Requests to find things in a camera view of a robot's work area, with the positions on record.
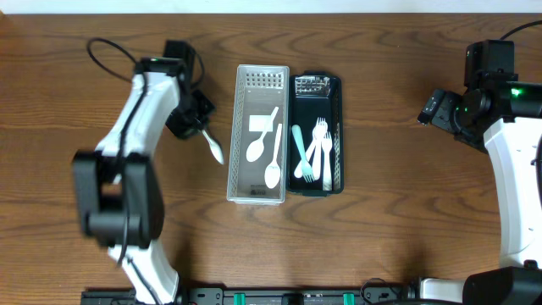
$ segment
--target wooden table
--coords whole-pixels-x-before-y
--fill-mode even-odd
[[[0,21],[0,303],[76,304],[86,287],[129,281],[78,226],[70,162],[94,148],[130,86],[100,70],[86,40],[137,57],[186,39],[202,55],[202,89],[226,158],[239,64],[343,81],[346,187],[288,195],[279,207],[227,202],[227,166],[202,136],[166,130],[155,167],[164,247],[185,279],[241,286],[359,287],[370,277],[462,279],[498,267],[500,223],[487,155],[416,117],[434,88],[461,92],[468,44],[535,15],[87,15]],[[514,35],[520,79],[542,80],[542,30]],[[122,55],[100,58],[130,73]]]

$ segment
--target white plastic spoon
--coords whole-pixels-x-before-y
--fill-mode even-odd
[[[209,135],[206,129],[203,129],[202,133],[207,139],[207,142],[209,142],[209,147],[211,147],[211,153],[213,153],[214,158],[217,159],[220,164],[224,165],[224,155],[222,154],[222,147],[220,147],[220,144]]]
[[[277,136],[274,138],[274,152],[273,152],[273,161],[265,169],[265,184],[268,188],[275,188],[280,181],[280,167],[277,164],[277,154],[279,153],[280,147],[280,135],[282,133],[282,124],[277,126]]]
[[[275,107],[273,109],[273,112],[271,113],[271,118],[269,119],[268,123],[265,125],[265,128],[263,128],[262,135],[259,139],[255,140],[251,143],[251,145],[248,146],[246,149],[246,161],[248,162],[254,162],[263,153],[263,138],[265,137],[265,134],[268,133],[269,129],[273,125],[274,117],[277,115],[277,112],[279,111],[278,107]]]

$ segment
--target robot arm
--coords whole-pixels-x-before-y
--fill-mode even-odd
[[[542,207],[533,160],[542,134],[542,119],[503,119],[484,133],[501,213],[502,268],[542,263]]]
[[[542,292],[542,190],[535,167],[540,162],[542,85],[517,81],[513,42],[474,43],[466,59],[465,94],[435,90],[418,121],[489,154],[501,214],[501,269],[471,275],[465,282],[423,280],[421,298],[530,304]]]
[[[153,156],[169,115],[179,106],[180,89],[175,77],[162,72],[148,72],[146,75],[147,95],[128,127],[123,157],[131,153]],[[115,157],[119,152],[120,131],[140,98],[142,88],[143,76],[135,75],[130,97],[119,119],[96,147],[102,156]]]
[[[109,248],[135,287],[135,299],[148,304],[173,302],[179,285],[158,239],[164,207],[152,156],[164,125],[181,139],[201,130],[215,158],[222,158],[205,131],[214,106],[190,89],[194,54],[185,42],[167,42],[163,58],[142,59],[114,127],[94,152],[79,151],[73,162],[82,230]],[[107,185],[120,190],[107,192]]]

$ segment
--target white plastic fork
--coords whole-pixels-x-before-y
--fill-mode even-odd
[[[327,132],[322,139],[322,150],[324,150],[324,176],[322,177],[322,190],[331,191],[331,165],[329,163],[329,153],[333,148],[331,134]]]
[[[312,160],[312,174],[314,179],[318,180],[322,168],[322,140],[328,131],[328,123],[325,122],[325,118],[318,118],[314,129],[316,130],[316,145],[314,147],[314,159]]]

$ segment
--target black cable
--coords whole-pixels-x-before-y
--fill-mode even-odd
[[[410,299],[376,302],[373,305],[462,305],[462,303],[434,299]]]
[[[154,291],[154,289],[152,289],[151,285],[149,285],[149,283],[147,283],[147,281],[143,278],[143,275],[141,275],[140,270],[137,268],[137,266],[134,263],[134,261],[132,260],[132,258],[128,258],[128,263],[131,264],[132,267],[134,267],[134,271],[135,271],[135,274],[137,275],[137,278],[141,281],[141,283],[149,291],[149,293],[151,294],[152,300],[154,300],[154,302],[157,305],[162,305],[162,302],[160,302],[160,300],[158,299],[158,296],[156,295],[156,292]]]
[[[536,181],[539,185],[539,200],[540,204],[542,204],[542,136],[539,139],[539,145],[536,147],[534,164],[536,168]]]
[[[91,38],[89,39],[89,41],[86,43],[86,52],[88,53],[88,56],[91,57],[92,61],[94,62],[94,64],[97,64],[100,68],[106,70],[110,75],[113,75],[117,78],[120,78],[121,80],[124,80],[124,81],[127,81],[129,83],[132,82],[132,80],[128,77],[125,77],[125,76],[122,76],[120,74],[118,74],[117,72],[114,72],[112,71],[110,68],[104,66],[95,56],[94,56],[94,53],[92,52],[92,43],[94,42],[103,42],[105,44],[108,44],[109,46],[111,47],[114,47],[116,48],[117,50],[119,50],[120,52],[122,52],[124,55],[126,55],[127,58],[129,58],[134,64],[137,64],[137,60],[130,54],[128,53],[128,51],[126,51],[125,49],[123,49],[121,46],[119,46],[118,44],[114,43],[114,42],[111,42],[107,39],[104,39],[104,38],[100,38],[100,37],[94,37],[94,38]]]
[[[366,280],[365,283],[363,283],[362,288],[360,288],[360,290],[359,290],[363,301],[365,301],[365,302],[367,302],[369,304],[373,304],[371,301],[369,301],[368,299],[365,298],[364,290],[365,290],[365,286],[367,286],[368,283],[370,283],[372,281],[376,281],[376,280],[379,280],[379,281],[383,282],[386,286],[388,286],[388,288],[390,288],[391,292],[393,292],[397,298],[400,298],[399,292],[396,292],[395,290],[393,290],[390,283],[388,283],[387,281],[382,280],[380,278],[371,278],[371,279]]]
[[[130,114],[128,115],[128,118],[124,122],[124,126],[122,127],[122,130],[120,131],[119,151],[117,152],[116,163],[117,163],[117,166],[118,166],[117,170],[118,170],[118,172],[120,172],[120,175],[122,177],[122,176],[124,176],[124,165],[122,164],[121,161],[123,160],[123,157],[124,157],[124,145],[125,145],[125,142],[126,142],[126,133],[128,131],[128,128],[130,127],[131,121],[133,120],[134,116],[136,116],[137,109],[140,107],[141,102],[143,102],[143,99],[145,98],[145,95],[147,94],[148,80],[147,80],[147,76],[143,72],[143,69],[141,69],[141,67],[137,67],[139,64],[137,63],[136,59],[128,51],[126,51],[124,48],[122,48],[118,44],[116,44],[114,42],[111,42],[111,41],[109,41],[107,39],[100,38],[100,37],[94,37],[94,38],[91,38],[86,43],[86,51],[88,52],[88,55],[91,57],[92,61],[95,64],[97,64],[100,68],[107,71],[110,75],[113,75],[113,76],[115,76],[117,78],[120,78],[121,80],[125,80],[125,81],[128,81],[128,82],[131,83],[131,80],[129,78],[124,77],[124,76],[122,76],[122,75],[120,75],[120,74],[118,74],[116,72],[113,72],[111,69],[104,66],[99,60],[97,60],[97,58],[92,53],[92,49],[91,49],[92,43],[94,43],[94,42],[103,42],[105,44],[108,44],[111,47],[116,48],[120,52],[122,52],[122,54],[126,55],[126,57],[129,58],[135,64],[136,68],[139,68],[139,69],[136,69],[137,70],[136,74],[139,74],[139,75],[141,75],[143,77],[142,93],[139,96],[139,98],[137,99],[137,102],[135,102],[134,108],[131,110]],[[126,189],[126,187],[124,186],[125,181],[122,180],[122,183],[123,183],[122,189],[124,191]],[[130,207],[127,205],[125,207],[125,209],[126,209],[126,218],[124,220],[122,248],[120,250],[119,259],[117,260],[117,266],[119,266],[119,267],[122,265],[122,260],[124,259],[124,256],[126,255],[126,249],[128,248],[128,230],[129,230],[129,227],[130,227]]]
[[[196,89],[202,83],[203,76],[205,76],[205,66],[203,65],[202,57],[196,51],[194,51],[194,54],[197,57],[197,61],[199,61],[199,63],[200,63],[200,67],[202,68],[202,72],[200,74],[200,77],[190,85],[191,89]]]
[[[542,20],[538,20],[538,21],[533,21],[533,22],[529,22],[525,25],[520,25],[518,26],[517,28],[515,28],[514,30],[511,30],[509,31],[508,33],[506,33],[503,37],[501,37],[501,40],[505,40],[506,38],[508,38],[510,35],[516,33],[516,32],[519,32],[523,29],[527,29],[528,27],[531,27],[531,26],[535,26],[535,25],[542,25]]]

